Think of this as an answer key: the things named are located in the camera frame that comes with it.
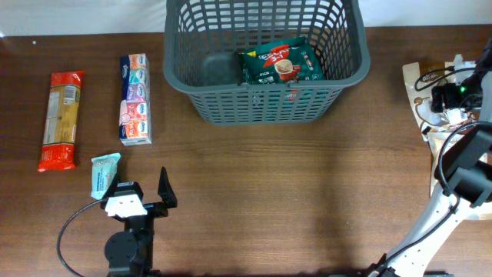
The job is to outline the green instant coffee bag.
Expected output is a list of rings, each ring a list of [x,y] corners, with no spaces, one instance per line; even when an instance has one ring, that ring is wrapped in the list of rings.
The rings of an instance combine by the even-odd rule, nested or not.
[[[238,53],[244,80],[251,85],[324,80],[305,37],[288,38]]]

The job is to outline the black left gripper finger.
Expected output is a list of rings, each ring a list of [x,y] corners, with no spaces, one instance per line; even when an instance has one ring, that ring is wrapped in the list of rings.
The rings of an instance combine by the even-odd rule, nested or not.
[[[168,173],[165,167],[161,168],[158,183],[158,195],[161,197],[167,209],[174,209],[178,206],[178,200],[171,187]]]
[[[116,173],[114,178],[112,179],[111,184],[109,185],[108,189],[106,190],[106,192],[102,196],[102,198],[101,198],[102,200],[108,201],[109,198],[114,196],[115,190],[116,190],[120,180],[121,180],[120,174]]]

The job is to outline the beige kraft paper pouch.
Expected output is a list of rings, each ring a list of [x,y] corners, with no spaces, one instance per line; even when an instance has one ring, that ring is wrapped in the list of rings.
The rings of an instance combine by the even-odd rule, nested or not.
[[[435,185],[439,184],[439,181],[434,177],[435,170],[437,168],[438,156],[440,154],[441,148],[450,135],[450,132],[429,132],[427,134],[427,140],[430,146],[432,156],[434,157],[431,174],[430,174],[430,196],[434,191]],[[449,150],[456,142],[458,142],[464,135],[455,135],[451,141],[448,143],[445,152]],[[491,165],[491,154],[485,153],[480,157],[480,161],[486,162]],[[482,206],[475,209],[473,215],[467,217],[468,220],[491,220],[491,202],[486,202]]]

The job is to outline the brown chocolate snack pouch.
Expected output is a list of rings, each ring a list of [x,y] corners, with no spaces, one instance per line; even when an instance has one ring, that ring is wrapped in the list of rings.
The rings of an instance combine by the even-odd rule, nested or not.
[[[402,67],[404,84],[406,87],[407,96],[411,105],[417,125],[420,129],[422,139],[428,142],[428,132],[451,132],[459,125],[478,120],[480,115],[480,104],[474,110],[469,112],[464,111],[464,105],[460,107],[461,116],[458,118],[456,112],[451,113],[451,121],[448,118],[446,109],[442,112],[434,113],[431,111],[433,96],[431,90],[436,85],[446,85],[455,82],[455,76],[448,76],[444,80],[440,80],[437,84],[432,85],[422,91],[414,89],[415,81],[424,73],[453,66],[453,62],[414,62],[406,64]]]

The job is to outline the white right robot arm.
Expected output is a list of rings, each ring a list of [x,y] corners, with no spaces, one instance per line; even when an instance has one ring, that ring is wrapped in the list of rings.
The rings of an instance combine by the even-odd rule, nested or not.
[[[434,164],[430,200],[404,239],[367,276],[426,276],[427,266],[466,219],[491,216],[491,45],[443,68],[404,65],[407,95]]]

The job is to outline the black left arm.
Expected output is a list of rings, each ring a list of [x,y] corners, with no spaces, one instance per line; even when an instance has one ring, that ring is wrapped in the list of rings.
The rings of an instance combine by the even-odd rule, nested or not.
[[[157,193],[159,202],[145,204],[141,186],[137,182],[121,182],[116,175],[103,195],[101,209],[124,224],[124,230],[116,232],[105,244],[109,276],[161,275],[153,268],[154,221],[167,217],[168,210],[178,206],[166,168],[161,169]]]

